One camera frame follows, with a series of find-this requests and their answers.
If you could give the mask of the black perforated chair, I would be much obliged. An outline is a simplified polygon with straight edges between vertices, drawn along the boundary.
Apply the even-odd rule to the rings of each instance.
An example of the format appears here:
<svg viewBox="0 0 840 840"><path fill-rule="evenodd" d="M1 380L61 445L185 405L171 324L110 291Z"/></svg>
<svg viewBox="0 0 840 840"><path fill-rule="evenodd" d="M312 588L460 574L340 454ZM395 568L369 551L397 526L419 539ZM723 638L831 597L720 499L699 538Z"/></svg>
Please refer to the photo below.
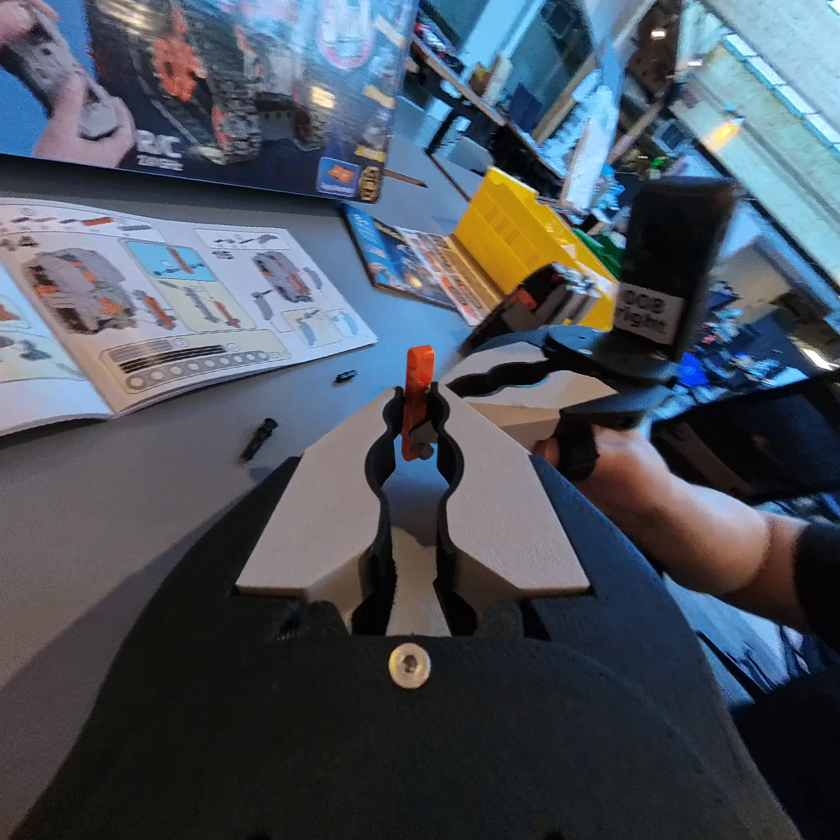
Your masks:
<svg viewBox="0 0 840 840"><path fill-rule="evenodd" d="M751 505L839 490L839 372L731 396L652 426L670 471Z"/></svg>

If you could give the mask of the black orange toy robot model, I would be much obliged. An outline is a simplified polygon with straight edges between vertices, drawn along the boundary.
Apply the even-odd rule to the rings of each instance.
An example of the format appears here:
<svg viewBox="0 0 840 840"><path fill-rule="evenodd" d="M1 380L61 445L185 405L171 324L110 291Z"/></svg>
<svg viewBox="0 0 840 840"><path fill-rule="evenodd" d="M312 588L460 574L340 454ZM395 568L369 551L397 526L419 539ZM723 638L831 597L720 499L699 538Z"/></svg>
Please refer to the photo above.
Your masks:
<svg viewBox="0 0 840 840"><path fill-rule="evenodd" d="M596 278L553 262L536 269L508 293L465 341L468 351L513 333L578 324L602 299Z"/></svg>

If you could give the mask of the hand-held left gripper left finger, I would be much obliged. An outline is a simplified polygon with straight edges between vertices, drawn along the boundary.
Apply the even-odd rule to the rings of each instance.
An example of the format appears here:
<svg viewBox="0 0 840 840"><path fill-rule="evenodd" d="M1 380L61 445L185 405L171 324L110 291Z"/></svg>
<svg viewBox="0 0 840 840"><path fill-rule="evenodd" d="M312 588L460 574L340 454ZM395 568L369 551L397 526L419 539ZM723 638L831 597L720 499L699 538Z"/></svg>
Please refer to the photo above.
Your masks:
<svg viewBox="0 0 840 840"><path fill-rule="evenodd" d="M384 484L396 468L402 387L385 390L308 447L236 582L237 592L365 599L390 539Z"/></svg>

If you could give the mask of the orange toy connector piece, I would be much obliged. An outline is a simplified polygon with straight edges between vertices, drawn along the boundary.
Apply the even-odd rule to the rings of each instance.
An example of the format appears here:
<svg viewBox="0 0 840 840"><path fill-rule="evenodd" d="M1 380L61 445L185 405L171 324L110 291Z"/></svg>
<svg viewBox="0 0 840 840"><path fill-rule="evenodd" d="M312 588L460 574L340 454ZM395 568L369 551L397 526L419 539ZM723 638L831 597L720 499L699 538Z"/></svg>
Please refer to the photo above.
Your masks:
<svg viewBox="0 0 840 840"><path fill-rule="evenodd" d="M428 344L413 347L406 354L401 443L405 462L429 459L434 452L431 444L413 441L413 433L426 423L427 395L434 378L434 365L434 349Z"/></svg>

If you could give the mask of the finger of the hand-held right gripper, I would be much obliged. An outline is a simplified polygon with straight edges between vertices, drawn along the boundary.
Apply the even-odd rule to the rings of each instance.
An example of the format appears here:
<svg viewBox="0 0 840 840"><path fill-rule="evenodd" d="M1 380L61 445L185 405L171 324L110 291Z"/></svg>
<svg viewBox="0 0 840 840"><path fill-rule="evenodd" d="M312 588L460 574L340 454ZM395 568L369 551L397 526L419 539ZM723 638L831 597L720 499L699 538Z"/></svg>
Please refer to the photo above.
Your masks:
<svg viewBox="0 0 840 840"><path fill-rule="evenodd" d="M561 410L616 394L593 377L556 371L534 385L510 385L490 395L469 396L467 403L483 417L532 452L553 435Z"/></svg>
<svg viewBox="0 0 840 840"><path fill-rule="evenodd" d="M502 346L467 355L445 374L445 385L458 396L490 396L509 386L532 385L547 375L547 360L538 346ZM493 374L505 365L524 365L524 372Z"/></svg>

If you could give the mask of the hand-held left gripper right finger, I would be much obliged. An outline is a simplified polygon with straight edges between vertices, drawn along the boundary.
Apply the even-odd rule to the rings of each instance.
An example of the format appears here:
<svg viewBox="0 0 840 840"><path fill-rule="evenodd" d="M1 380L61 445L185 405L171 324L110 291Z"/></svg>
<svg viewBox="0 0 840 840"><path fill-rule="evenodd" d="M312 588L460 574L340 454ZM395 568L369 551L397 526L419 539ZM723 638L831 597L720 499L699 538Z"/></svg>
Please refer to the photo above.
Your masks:
<svg viewBox="0 0 840 840"><path fill-rule="evenodd" d="M444 501L443 541L454 552L459 596L580 595L590 582L527 450L445 385L438 453L455 477Z"/></svg>

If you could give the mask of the grey desk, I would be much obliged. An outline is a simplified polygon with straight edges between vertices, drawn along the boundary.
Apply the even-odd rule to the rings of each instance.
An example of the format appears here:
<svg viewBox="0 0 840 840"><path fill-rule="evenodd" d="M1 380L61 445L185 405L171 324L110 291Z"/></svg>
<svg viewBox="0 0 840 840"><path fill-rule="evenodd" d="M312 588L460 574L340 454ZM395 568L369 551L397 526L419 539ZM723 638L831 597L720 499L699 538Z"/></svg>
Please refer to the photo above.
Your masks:
<svg viewBox="0 0 840 840"><path fill-rule="evenodd" d="M2 438L2 838L49 784L123 639L182 556L239 498L386 387L408 348L436 373L469 330L373 290L326 200L2 158L2 195L193 223L287 229L378 338L371 348L226 382L105 423ZM357 370L351 382L335 376ZM278 428L238 457L266 417Z"/></svg>

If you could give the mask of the person's right hand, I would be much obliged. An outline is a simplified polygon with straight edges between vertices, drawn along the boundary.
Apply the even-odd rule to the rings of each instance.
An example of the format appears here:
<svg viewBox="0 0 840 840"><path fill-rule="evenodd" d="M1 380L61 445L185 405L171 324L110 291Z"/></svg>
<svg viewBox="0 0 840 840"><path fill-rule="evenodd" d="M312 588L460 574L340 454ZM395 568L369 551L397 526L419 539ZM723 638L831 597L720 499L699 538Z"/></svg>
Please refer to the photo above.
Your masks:
<svg viewBox="0 0 840 840"><path fill-rule="evenodd" d="M573 486L618 528L644 525L671 497L672 477L657 450L638 431L591 428L597 457Z"/></svg>

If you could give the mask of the open instruction booklet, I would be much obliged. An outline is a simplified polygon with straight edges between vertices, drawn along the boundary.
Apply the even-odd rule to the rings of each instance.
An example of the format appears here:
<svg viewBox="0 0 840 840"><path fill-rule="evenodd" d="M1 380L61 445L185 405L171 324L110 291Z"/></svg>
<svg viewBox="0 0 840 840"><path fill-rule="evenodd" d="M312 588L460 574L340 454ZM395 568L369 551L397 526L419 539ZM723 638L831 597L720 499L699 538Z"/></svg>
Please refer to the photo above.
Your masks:
<svg viewBox="0 0 840 840"><path fill-rule="evenodd" d="M3 197L1 286L3 436L378 341L279 227Z"/></svg>

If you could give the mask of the long black connector pin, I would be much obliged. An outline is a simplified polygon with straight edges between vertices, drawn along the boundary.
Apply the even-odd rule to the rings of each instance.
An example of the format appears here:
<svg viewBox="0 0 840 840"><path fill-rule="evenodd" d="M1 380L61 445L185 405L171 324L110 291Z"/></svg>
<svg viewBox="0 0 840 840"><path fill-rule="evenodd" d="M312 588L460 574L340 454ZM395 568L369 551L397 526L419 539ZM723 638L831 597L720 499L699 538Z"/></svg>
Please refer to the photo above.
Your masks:
<svg viewBox="0 0 840 840"><path fill-rule="evenodd" d="M272 417L266 417L252 433L247 445L239 455L238 459L242 464L250 463L266 442L272 437L278 428L278 422Z"/></svg>

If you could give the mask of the blue robot kit box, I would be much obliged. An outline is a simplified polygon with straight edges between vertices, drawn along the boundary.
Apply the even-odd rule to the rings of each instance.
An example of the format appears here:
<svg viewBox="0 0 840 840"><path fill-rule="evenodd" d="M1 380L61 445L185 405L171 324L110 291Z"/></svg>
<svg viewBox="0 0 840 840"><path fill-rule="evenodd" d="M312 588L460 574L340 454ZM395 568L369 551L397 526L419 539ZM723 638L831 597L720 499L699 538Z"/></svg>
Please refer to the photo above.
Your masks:
<svg viewBox="0 0 840 840"><path fill-rule="evenodd" d="M418 2L1 3L1 152L375 203Z"/></svg>

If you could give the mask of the person's right forearm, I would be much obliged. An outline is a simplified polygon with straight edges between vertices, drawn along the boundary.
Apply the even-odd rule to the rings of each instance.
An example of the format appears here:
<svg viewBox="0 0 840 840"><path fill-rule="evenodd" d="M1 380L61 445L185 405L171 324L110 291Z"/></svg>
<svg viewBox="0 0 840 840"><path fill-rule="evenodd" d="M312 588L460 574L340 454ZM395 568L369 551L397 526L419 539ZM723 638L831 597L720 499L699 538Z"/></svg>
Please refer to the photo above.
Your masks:
<svg viewBox="0 0 840 840"><path fill-rule="evenodd" d="M664 467L649 552L672 578L839 650L839 528L751 508Z"/></svg>

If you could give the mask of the yellow storage bin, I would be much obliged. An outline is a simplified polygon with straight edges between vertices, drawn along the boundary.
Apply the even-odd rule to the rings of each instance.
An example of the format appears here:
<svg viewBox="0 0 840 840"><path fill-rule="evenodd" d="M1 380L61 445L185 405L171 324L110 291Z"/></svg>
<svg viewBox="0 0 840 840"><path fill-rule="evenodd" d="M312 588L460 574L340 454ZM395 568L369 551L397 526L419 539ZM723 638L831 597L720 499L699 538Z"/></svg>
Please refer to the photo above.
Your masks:
<svg viewBox="0 0 840 840"><path fill-rule="evenodd" d="M592 278L600 299L583 317L585 327L613 326L618 281L536 190L491 167L459 219L454 237L501 292L550 263Z"/></svg>

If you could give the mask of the small colourful booklet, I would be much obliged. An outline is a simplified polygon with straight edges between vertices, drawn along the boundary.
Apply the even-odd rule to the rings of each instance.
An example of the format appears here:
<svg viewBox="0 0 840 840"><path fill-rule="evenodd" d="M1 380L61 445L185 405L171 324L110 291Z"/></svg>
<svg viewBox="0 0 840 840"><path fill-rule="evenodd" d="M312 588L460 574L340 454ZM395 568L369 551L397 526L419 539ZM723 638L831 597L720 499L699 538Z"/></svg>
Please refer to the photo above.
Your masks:
<svg viewBox="0 0 840 840"><path fill-rule="evenodd" d="M471 328L501 301L453 236L392 226L348 203L340 212L373 288L455 312Z"/></svg>

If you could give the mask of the green storage bin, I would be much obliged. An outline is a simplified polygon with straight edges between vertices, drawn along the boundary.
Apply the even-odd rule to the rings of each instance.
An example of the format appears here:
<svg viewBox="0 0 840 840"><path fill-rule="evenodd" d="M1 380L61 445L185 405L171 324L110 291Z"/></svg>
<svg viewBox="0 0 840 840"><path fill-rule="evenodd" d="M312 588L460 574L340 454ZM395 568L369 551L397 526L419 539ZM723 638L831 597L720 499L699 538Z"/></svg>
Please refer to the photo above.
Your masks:
<svg viewBox="0 0 840 840"><path fill-rule="evenodd" d="M572 232L600 260L613 278L622 278L624 245L617 245L609 234L592 237L578 227L573 227Z"/></svg>

